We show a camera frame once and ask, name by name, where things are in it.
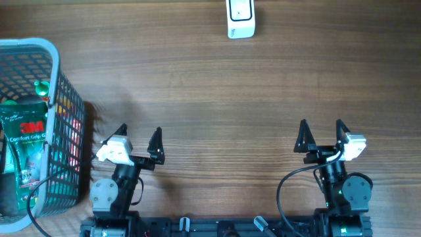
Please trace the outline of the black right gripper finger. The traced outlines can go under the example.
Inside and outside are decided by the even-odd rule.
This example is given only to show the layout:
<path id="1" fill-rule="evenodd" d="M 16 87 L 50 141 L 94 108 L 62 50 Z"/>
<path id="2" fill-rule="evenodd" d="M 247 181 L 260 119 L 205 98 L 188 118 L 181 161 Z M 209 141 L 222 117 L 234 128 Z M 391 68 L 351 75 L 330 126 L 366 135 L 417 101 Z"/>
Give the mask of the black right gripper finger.
<path id="1" fill-rule="evenodd" d="M 336 120 L 336 140 L 338 144 L 347 143 L 347 134 L 350 130 L 341 119 Z"/>
<path id="2" fill-rule="evenodd" d="M 299 133 L 295 146 L 294 153 L 308 153 L 316 150 L 316 142 L 312 136 L 309 125 L 306 119 L 300 122 Z"/>

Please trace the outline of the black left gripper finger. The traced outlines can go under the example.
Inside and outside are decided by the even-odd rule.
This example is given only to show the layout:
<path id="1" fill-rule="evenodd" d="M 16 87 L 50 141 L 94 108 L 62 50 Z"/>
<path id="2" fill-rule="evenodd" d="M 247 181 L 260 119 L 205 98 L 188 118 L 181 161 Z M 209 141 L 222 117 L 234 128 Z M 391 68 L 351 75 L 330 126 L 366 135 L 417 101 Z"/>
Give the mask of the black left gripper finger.
<path id="1" fill-rule="evenodd" d="M 126 136 L 127 135 L 127 129 L 128 126 L 126 123 L 123 123 L 112 135 L 110 135 L 107 139 L 102 141 L 103 145 L 106 145 L 107 142 L 114 136 L 114 135 L 118 135 L 118 136 Z"/>
<path id="2" fill-rule="evenodd" d="M 165 162 L 164 147 L 162 143 L 162 128 L 157 127 L 151 139 L 147 152 L 150 154 L 152 161 L 158 165 L 163 165 Z"/>

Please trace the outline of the red sauce bottle green cap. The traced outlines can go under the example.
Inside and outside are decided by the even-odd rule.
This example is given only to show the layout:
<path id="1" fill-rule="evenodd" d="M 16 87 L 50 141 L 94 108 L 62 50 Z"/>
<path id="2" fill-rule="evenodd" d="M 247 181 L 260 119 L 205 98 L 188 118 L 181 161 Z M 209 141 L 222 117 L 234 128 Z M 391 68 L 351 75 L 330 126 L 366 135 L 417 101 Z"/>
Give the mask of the red sauce bottle green cap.
<path id="1" fill-rule="evenodd" d="M 49 99 L 49 82 L 46 81 L 35 81 L 34 82 L 35 91 L 37 95 L 44 100 L 45 102 L 48 102 Z"/>

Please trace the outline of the green 3M gloves packet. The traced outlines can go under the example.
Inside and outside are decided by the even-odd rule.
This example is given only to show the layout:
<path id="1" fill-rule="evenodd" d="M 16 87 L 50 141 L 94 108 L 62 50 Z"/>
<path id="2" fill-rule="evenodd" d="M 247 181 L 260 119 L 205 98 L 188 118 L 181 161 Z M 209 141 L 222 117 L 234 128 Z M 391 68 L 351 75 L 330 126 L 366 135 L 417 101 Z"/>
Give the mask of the green 3M gloves packet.
<path id="1" fill-rule="evenodd" d="M 1 104 L 1 123 L 8 149 L 14 161 L 16 199 L 18 210 L 33 207 L 40 180 L 45 127 L 47 122 L 45 102 L 29 104 Z"/>

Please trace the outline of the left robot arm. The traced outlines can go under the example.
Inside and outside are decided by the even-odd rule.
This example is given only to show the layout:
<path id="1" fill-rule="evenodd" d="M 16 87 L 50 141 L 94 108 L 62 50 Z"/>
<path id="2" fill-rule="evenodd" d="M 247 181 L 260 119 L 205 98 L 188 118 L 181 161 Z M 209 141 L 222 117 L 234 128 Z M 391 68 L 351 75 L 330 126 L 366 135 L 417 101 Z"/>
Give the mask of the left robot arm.
<path id="1" fill-rule="evenodd" d="M 122 124 L 114 134 L 101 142 L 96 156 L 100 161 L 115 164 L 110 178 L 94 183 L 89 192 L 93 204 L 93 217 L 80 227 L 80 236 L 150 236 L 150 231 L 137 211 L 130 207 L 140 203 L 133 201 L 138 184 L 144 185 L 140 177 L 142 170 L 153 171 L 165 161 L 162 143 L 162 128 L 154 131 L 147 152 L 148 157 L 132 155 L 132 143 L 128 137 L 128 126 Z"/>

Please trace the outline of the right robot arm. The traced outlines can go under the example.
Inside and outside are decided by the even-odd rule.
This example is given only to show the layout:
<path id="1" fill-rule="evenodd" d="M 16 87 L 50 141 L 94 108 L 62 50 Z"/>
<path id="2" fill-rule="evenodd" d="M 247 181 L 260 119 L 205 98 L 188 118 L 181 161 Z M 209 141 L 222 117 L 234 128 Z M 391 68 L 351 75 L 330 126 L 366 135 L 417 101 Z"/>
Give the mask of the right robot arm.
<path id="1" fill-rule="evenodd" d="M 345 163 L 366 148 L 366 138 L 336 121 L 336 144 L 317 145 L 305 119 L 300 122 L 294 152 L 304 153 L 305 164 L 315 164 L 326 208 L 314 211 L 313 236 L 372 236 L 369 211 L 373 181 L 360 172 L 348 173 Z"/>

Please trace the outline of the white barcode scanner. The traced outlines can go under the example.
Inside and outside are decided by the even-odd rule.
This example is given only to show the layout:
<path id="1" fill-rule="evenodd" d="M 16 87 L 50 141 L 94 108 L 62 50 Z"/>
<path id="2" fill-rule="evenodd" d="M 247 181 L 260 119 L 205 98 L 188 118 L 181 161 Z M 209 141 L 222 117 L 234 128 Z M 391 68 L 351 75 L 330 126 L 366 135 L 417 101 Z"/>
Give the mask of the white barcode scanner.
<path id="1" fill-rule="evenodd" d="M 251 38 L 255 34 L 255 1 L 226 0 L 228 37 L 231 40 Z"/>

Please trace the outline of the grey plastic mesh basket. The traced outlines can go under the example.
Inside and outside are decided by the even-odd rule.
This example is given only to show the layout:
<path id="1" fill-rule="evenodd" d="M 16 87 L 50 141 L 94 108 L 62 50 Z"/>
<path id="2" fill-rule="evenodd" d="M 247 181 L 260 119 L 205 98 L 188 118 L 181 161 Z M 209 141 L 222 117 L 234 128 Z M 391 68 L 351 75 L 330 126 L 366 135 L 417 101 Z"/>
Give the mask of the grey plastic mesh basket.
<path id="1" fill-rule="evenodd" d="M 64 213 L 80 196 L 86 110 L 84 101 L 61 70 L 57 48 L 43 38 L 1 40 L 1 100 L 34 95 L 34 82 L 49 83 L 46 139 L 33 216 Z M 52 172 L 60 171 L 56 177 Z"/>

